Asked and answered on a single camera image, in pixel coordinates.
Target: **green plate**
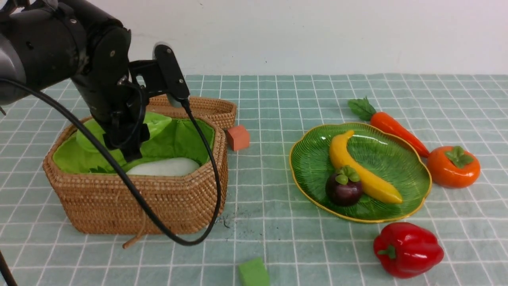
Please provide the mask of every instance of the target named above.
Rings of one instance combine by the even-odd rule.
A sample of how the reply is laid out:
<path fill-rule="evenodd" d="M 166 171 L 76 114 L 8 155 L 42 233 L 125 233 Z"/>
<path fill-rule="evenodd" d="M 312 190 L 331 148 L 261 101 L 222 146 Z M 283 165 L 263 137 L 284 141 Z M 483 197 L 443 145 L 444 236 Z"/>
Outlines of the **green plate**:
<path fill-rule="evenodd" d="M 348 130 L 347 150 L 364 168 L 393 184 L 402 195 L 401 204 L 384 204 L 367 195 L 351 207 L 333 204 L 325 193 L 328 177 L 334 172 L 329 157 L 332 138 Z M 430 193 L 432 179 L 416 150 L 406 141 L 364 123 L 321 125 L 309 130 L 290 152 L 293 179 L 302 193 L 318 207 L 344 219 L 381 223 L 395 221 L 417 212 Z"/>

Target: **toy red bell pepper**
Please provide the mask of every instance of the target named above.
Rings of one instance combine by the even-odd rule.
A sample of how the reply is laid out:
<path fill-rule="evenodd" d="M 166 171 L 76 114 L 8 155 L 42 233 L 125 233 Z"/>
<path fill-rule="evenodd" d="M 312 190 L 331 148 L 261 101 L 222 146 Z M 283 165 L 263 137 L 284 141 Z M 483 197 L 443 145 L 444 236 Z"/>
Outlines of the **toy red bell pepper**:
<path fill-rule="evenodd" d="M 374 239 L 374 252 L 384 269 L 402 279 L 423 274 L 445 253 L 432 232 L 409 222 L 393 222 Z"/>

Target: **table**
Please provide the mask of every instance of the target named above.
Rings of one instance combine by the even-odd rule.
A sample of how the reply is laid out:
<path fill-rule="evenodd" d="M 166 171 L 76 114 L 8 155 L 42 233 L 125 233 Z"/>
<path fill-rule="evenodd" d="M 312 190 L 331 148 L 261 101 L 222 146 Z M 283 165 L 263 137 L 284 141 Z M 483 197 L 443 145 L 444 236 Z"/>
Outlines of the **table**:
<path fill-rule="evenodd" d="M 201 245 L 148 236 L 84 235 L 67 220 L 41 163 L 68 122 L 28 97 L 0 119 L 0 249 L 19 285 L 240 285 L 236 265 L 261 256 L 272 286 L 508 285 L 508 75 L 189 75 L 192 95 L 238 104 L 251 146 L 229 151 L 225 210 Z M 75 87 L 46 92 L 79 117 Z M 395 280 L 372 240 L 384 224 L 319 210 L 295 186 L 289 151 L 320 124 L 357 121 L 346 102 L 368 97 L 430 149 L 461 145 L 483 171 L 471 187 L 434 186 L 407 221 L 433 231 L 446 255 L 425 275 Z"/>

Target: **yellow banana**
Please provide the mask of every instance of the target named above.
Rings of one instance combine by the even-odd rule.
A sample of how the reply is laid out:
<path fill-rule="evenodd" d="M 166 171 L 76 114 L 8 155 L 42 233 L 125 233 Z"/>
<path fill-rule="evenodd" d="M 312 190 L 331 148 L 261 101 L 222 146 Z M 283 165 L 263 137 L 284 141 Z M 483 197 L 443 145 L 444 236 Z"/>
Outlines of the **yellow banana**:
<path fill-rule="evenodd" d="M 387 181 L 357 163 L 347 151 L 347 142 L 355 134 L 349 130 L 333 137 L 330 144 L 330 160 L 335 169 L 349 165 L 356 170 L 362 182 L 363 191 L 371 198 L 386 204 L 401 204 L 402 196 L 399 191 Z"/>

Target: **white wall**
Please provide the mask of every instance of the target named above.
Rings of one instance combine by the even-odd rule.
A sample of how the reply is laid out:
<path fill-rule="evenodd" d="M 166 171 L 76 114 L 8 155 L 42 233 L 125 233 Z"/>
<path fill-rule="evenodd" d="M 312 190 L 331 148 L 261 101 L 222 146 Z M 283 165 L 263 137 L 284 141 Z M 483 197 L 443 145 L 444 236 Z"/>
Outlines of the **white wall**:
<path fill-rule="evenodd" d="M 90 0 L 185 74 L 508 73 L 508 0 Z"/>

